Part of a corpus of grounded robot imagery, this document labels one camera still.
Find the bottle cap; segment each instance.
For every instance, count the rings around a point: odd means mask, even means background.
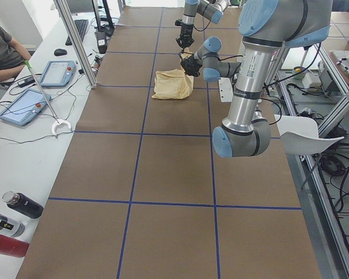
[[[15,194],[12,191],[8,191],[2,196],[2,201],[8,204],[13,203],[14,199],[15,199]]]

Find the red bottle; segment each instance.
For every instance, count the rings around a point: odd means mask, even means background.
[[[0,254],[12,257],[24,257],[28,248],[28,243],[0,234]]]

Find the white desk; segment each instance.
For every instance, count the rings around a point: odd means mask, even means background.
[[[30,64],[35,73],[41,73],[49,60],[77,60],[73,47],[65,45],[66,39],[67,33],[60,20],[30,59]],[[92,63],[94,56],[98,54],[93,51],[93,49],[97,51],[98,48],[92,26],[89,26],[87,30],[83,45],[87,55],[93,53],[88,57]],[[54,56],[53,53],[56,48],[66,49],[67,55]],[[80,64],[77,64],[77,69],[81,69]],[[19,77],[28,76],[29,74],[30,72],[25,68]],[[78,76],[79,73],[76,71],[69,85],[75,82]],[[66,88],[45,89],[45,92],[51,94],[52,98],[54,98],[57,92],[63,91]],[[73,130],[83,111],[89,90],[90,87],[85,77],[81,77],[70,90],[77,97],[74,108],[68,118]],[[20,88],[17,88],[12,93],[20,91]],[[10,96],[6,93],[2,101],[12,101],[15,98],[16,96]],[[58,116],[61,119],[65,119],[72,107],[73,101],[74,97],[67,92],[54,99],[54,101],[51,101],[51,104]],[[41,113],[51,115],[49,107],[46,107]],[[0,137],[10,138],[16,141],[34,140],[45,135],[51,135],[53,122],[54,119],[52,117],[39,115],[31,123],[22,128],[12,126],[0,120]],[[69,131],[67,126],[57,128],[58,133],[67,131]],[[6,191],[22,192],[44,206],[72,136],[73,134],[65,134],[59,136],[58,139],[51,137],[26,144],[14,144],[0,139],[0,213],[21,221],[26,225],[24,233],[17,239],[30,242],[38,224],[38,219],[30,219],[8,208],[1,201],[3,193]],[[23,259],[0,255],[0,279],[15,278]]]

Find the black keyboard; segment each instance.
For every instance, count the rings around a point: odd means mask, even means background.
[[[79,32],[79,36],[81,38],[81,41],[83,41],[84,36],[86,35],[87,27],[88,27],[88,20],[87,19],[76,19],[76,20],[74,20],[74,22],[75,22],[77,31]],[[65,45],[72,45],[70,37],[67,38]]]

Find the yellow cloth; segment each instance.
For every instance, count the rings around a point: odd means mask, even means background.
[[[184,99],[193,92],[194,77],[185,75],[184,69],[157,71],[154,99]]]

